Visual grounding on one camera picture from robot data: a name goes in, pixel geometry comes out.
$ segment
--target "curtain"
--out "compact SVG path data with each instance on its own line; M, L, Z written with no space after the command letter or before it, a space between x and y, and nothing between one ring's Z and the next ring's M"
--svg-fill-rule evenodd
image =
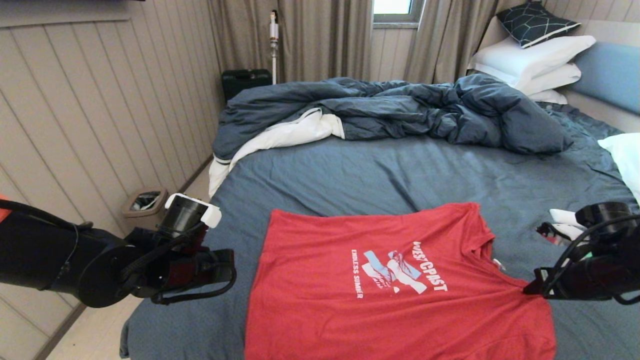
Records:
M523 0L426 0L404 79L450 83L467 71L489 20Z
M223 70L271 69L269 14L280 25L278 82L367 79L372 0L211 0Z

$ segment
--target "blue headboard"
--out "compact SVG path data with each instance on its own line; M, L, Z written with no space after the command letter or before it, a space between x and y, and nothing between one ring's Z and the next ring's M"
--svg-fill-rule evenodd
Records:
M570 90L640 115L640 47L597 42L575 63L582 77Z

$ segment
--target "printed graphic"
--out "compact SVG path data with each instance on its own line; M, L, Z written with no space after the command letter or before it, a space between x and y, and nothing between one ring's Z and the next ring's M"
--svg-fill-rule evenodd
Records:
M369 250L364 253L369 262L362 265L362 270L373 279L379 288L393 287L394 293L398 293L400 287L394 286L394 282L398 281L400 284L410 286L418 294L427 290L427 286L417 280L420 277L420 271L409 265L402 254L398 251L392 251L387 255L389 256L389 261L387 261L386 265L382 265L382 262L373 251Z

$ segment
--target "floor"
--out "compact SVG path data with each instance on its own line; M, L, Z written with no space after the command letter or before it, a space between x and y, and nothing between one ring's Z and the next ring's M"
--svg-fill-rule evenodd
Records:
M186 195L208 201L209 166L185 191ZM142 301L128 296L102 309L88 307L71 326L47 360L120 360L120 331L129 315Z

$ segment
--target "black patterned pillow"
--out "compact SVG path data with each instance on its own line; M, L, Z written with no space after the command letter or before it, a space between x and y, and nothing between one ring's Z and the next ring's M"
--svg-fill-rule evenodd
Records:
M504 10L497 17L523 49L561 37L580 26L579 22L555 17L542 6L541 1L531 1Z

